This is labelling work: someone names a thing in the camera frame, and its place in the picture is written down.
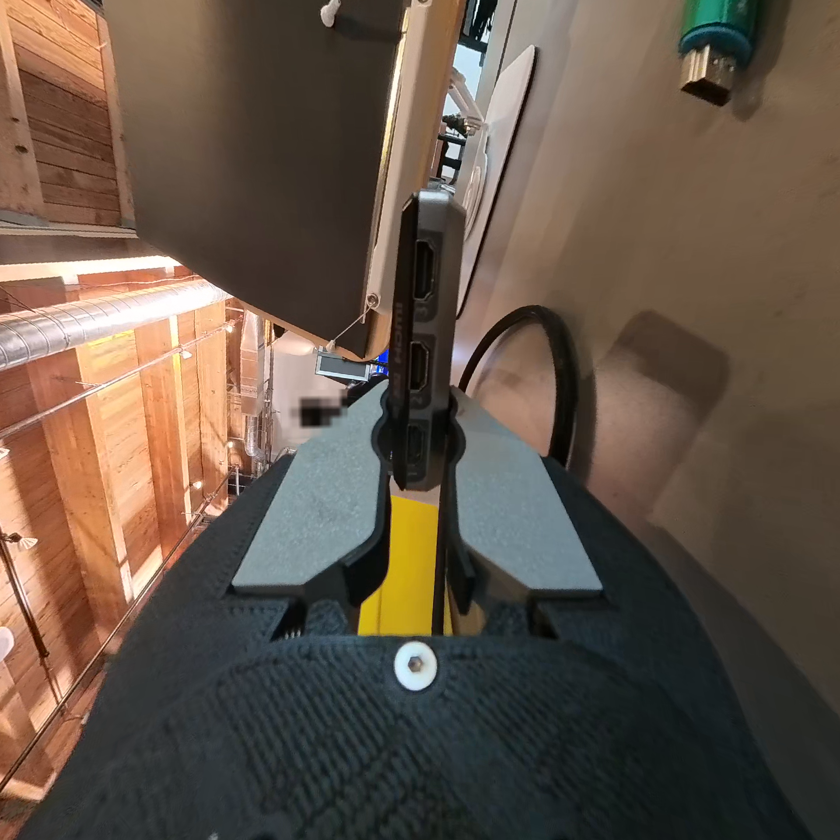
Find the yellow plastic bin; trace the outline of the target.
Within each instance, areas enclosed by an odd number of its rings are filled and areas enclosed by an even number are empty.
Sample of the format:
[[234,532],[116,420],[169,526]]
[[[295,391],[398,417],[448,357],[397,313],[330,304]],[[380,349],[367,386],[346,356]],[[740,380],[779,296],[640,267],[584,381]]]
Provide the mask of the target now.
[[438,509],[392,496],[390,558],[385,579],[360,608],[360,636],[432,633]]

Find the black HDMI switch hub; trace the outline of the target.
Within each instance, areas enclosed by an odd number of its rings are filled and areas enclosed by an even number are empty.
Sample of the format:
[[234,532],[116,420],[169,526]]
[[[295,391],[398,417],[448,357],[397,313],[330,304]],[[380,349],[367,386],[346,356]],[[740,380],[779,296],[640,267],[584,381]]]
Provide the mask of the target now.
[[[579,365],[570,332],[558,314],[543,306],[519,308],[498,321],[469,358],[459,384],[451,385],[457,275],[465,228],[466,215],[446,190],[426,188],[412,194],[404,205],[395,268],[387,421],[380,438],[400,490],[438,491],[433,629],[442,628],[443,600],[451,594],[445,576],[443,477],[452,388],[466,394],[481,358],[508,330],[528,322],[540,326],[549,344],[555,391],[549,456],[561,467],[570,459],[580,396]],[[484,632],[559,638],[560,631],[552,622],[555,609],[586,603],[481,607],[486,616]]]

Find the silver air duct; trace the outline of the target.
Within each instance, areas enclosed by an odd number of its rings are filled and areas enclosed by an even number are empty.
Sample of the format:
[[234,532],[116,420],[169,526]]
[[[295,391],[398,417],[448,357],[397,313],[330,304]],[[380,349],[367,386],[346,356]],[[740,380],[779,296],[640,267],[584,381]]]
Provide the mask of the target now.
[[206,280],[191,280],[4,313],[1,370],[12,370],[230,298],[229,293]]

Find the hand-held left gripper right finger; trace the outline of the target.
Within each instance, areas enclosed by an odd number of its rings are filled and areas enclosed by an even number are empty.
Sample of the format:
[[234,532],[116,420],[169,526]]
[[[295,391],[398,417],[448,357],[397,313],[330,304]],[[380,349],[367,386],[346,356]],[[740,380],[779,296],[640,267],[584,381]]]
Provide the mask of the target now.
[[539,453],[451,390],[443,525],[446,582],[474,604],[599,599],[603,585]]

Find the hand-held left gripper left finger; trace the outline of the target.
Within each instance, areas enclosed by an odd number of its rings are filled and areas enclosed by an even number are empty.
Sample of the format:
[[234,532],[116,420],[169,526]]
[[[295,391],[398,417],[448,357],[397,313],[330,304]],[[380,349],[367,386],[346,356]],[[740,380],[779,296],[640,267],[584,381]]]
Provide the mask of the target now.
[[379,449],[387,381],[292,457],[233,580],[238,595],[360,607],[390,551],[388,461]]

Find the grey framed screen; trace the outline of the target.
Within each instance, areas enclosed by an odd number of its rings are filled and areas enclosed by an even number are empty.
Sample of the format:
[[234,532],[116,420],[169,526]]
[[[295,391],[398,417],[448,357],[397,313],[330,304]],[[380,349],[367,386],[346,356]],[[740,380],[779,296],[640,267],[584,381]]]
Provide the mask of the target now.
[[345,386],[368,382],[371,378],[371,364],[348,360],[338,353],[318,348],[316,353],[315,375],[340,382]]

